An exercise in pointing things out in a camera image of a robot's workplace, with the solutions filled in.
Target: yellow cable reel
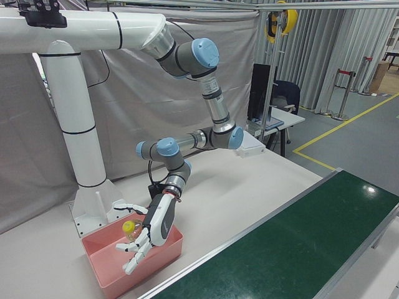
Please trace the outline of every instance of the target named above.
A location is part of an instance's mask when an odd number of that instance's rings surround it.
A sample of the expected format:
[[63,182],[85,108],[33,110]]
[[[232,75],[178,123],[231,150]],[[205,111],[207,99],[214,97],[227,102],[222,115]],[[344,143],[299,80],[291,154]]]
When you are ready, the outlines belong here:
[[[295,9],[286,9],[283,11],[285,15],[285,24],[282,24],[282,34],[287,34],[294,27],[298,20],[298,12]],[[275,12],[271,12],[269,14],[268,24],[264,28],[264,33],[267,37],[267,40],[274,43],[274,39],[276,38],[277,32],[277,14]]]

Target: yellow bottle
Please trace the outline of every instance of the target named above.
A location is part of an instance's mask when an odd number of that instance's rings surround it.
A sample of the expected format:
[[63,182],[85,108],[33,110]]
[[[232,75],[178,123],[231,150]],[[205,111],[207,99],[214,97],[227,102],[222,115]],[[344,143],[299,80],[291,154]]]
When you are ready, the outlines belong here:
[[129,220],[123,223],[122,230],[130,242],[136,241],[137,237],[143,230],[142,225],[143,222],[138,219]]

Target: computer monitor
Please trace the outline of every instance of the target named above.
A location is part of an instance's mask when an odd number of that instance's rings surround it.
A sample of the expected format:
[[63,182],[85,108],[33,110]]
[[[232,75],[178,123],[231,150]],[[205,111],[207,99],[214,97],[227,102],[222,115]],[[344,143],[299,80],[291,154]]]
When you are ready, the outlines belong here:
[[[266,99],[267,83],[269,81],[270,65],[254,64],[252,71],[251,91],[248,103],[248,120],[260,124],[263,116],[264,102]],[[274,81],[276,81],[277,68],[274,73]],[[271,116],[272,107],[269,106],[266,116],[265,130],[271,130],[277,126],[284,124],[282,120]]]
[[269,73],[270,65],[254,64],[248,103],[248,120],[253,120],[254,118],[258,120],[262,119]]

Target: black mounting bracket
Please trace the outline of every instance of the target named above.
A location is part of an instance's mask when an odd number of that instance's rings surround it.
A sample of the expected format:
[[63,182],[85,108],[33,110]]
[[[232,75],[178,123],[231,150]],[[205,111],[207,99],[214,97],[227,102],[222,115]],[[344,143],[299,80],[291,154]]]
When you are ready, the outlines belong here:
[[67,19],[59,12],[60,5],[57,0],[34,0],[36,11],[30,11],[29,2],[19,3],[19,14],[25,17],[26,22],[32,27],[66,28]]

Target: window curtain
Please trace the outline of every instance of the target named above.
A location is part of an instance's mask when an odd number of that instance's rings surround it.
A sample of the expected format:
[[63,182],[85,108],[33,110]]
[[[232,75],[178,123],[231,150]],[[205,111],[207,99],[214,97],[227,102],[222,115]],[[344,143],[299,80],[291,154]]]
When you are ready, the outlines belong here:
[[[300,10],[294,30],[283,37],[284,53],[279,54],[277,79],[298,84],[300,104],[318,113],[332,93],[337,69],[357,72],[363,56],[372,56],[372,63],[358,84],[360,92],[367,92],[397,12],[397,9]],[[275,50],[264,36],[267,15],[268,12],[261,13],[257,34],[255,61],[260,64],[269,64]],[[340,76],[338,85],[346,84],[347,78]]]
[[[359,92],[368,92],[378,63],[383,56],[397,9],[356,9],[345,11],[334,51],[332,52],[315,112],[326,110],[337,69],[358,72],[364,56],[373,57],[358,84]],[[348,76],[339,75],[337,85],[346,87]]]
[[[79,0],[64,0],[61,5],[65,9],[86,10],[84,2]],[[216,76],[227,106],[237,123],[245,124],[257,12],[132,7],[112,10],[164,12],[169,20],[195,37],[213,39],[221,54]],[[179,27],[172,23],[169,27],[178,42],[190,40]],[[154,59],[138,50],[107,50],[104,55],[110,76],[89,92],[109,179],[146,171],[147,162],[135,154],[138,142],[180,136],[212,125],[197,82],[173,78]],[[87,84],[101,82],[107,76],[107,65],[100,51],[83,52],[82,64]],[[56,204],[73,200],[77,183],[32,55],[2,55],[0,69],[1,234]]]

